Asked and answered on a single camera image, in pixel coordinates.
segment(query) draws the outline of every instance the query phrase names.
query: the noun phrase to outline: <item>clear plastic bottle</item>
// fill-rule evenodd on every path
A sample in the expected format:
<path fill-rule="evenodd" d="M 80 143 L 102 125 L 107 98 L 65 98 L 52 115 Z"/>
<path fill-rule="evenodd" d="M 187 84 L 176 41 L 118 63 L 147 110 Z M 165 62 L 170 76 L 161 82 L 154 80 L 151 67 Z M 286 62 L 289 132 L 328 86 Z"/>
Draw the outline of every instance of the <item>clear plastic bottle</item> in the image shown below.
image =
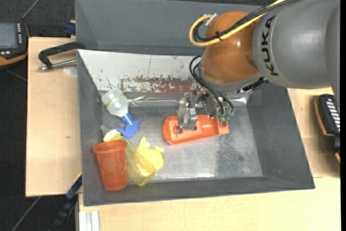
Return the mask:
<path fill-rule="evenodd" d="M 123 117 L 129 112 L 129 101 L 119 88 L 108 91 L 101 100 L 111 115 Z"/>
<path fill-rule="evenodd" d="M 134 121 L 132 119 L 129 113 L 129 101 L 121 89 L 115 88 L 108 91 L 101 97 L 101 100 L 111 115 L 120 117 L 126 124 L 125 129 L 115 129 L 121 132 L 125 137 L 132 138 L 134 133 L 138 131 L 140 120 Z"/>

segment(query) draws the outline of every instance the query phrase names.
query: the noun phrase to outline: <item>gray bin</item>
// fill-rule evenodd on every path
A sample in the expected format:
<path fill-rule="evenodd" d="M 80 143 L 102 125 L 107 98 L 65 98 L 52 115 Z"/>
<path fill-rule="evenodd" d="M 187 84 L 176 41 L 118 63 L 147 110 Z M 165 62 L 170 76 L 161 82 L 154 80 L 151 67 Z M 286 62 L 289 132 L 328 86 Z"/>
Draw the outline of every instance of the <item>gray bin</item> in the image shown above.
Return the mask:
<path fill-rule="evenodd" d="M 252 7 L 171 1 L 77 0 L 77 38 L 86 43 L 89 49 L 148 54 L 159 50 L 160 54 L 166 55 L 192 55 L 200 51 L 192 47 L 187 39 L 189 26 L 195 18 L 203 14 L 203 10 L 207 14 L 231 9 L 251 11 Z M 170 11 L 165 18 L 172 21 L 156 22 L 155 19 L 160 18 L 164 10 Z M 124 11 L 129 19 L 120 24 Z M 115 35 L 99 29 L 99 25 L 103 24 L 99 20 L 105 14 L 112 14 L 106 17 L 108 26 L 114 28 L 119 25 L 121 32 Z M 149 18 L 149 23 L 137 25 L 142 18 Z M 167 37 L 145 36 L 144 33 L 131 37 L 128 29 L 131 23 L 134 23 L 132 31 L 140 31 L 141 26 L 152 30 L 173 28 L 173 31 L 166 33 Z M 94 56 L 101 59 L 98 52 Z M 246 102 L 235 103 L 235 113 L 229 121 L 230 134 L 177 146 L 167 144 L 162 135 L 162 123 L 167 116 L 175 114 L 176 102 L 167 102 L 161 107 L 130 107 L 135 119 L 143 119 L 139 131 L 131 139 L 133 144 L 136 145 L 141 136 L 146 136 L 152 145 L 163 146 L 165 165 L 154 180 L 144 187 L 130 183 L 118 192 L 104 190 L 91 148 L 102 141 L 100 126 L 117 124 L 118 119 L 107 113 L 99 99 L 100 87 L 95 75 L 98 69 L 91 66 L 90 57 L 87 60 L 82 51 L 78 53 L 85 206 L 314 188 L 287 90 L 263 84 Z M 114 66 L 109 61 L 104 62 L 103 66 L 108 65 Z"/>

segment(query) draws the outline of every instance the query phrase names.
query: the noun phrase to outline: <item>orange device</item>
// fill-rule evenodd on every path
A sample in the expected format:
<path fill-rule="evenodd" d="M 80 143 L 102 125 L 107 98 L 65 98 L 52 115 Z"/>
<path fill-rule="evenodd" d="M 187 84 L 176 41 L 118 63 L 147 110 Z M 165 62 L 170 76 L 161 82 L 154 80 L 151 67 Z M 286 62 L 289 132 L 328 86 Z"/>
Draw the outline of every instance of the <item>orange device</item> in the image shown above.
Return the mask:
<path fill-rule="evenodd" d="M 219 121 L 217 117 L 210 118 L 198 115 L 195 130 L 185 130 L 178 124 L 177 116 L 169 116 L 163 123 L 164 139 L 170 144 L 178 144 L 229 133 L 227 121 Z"/>

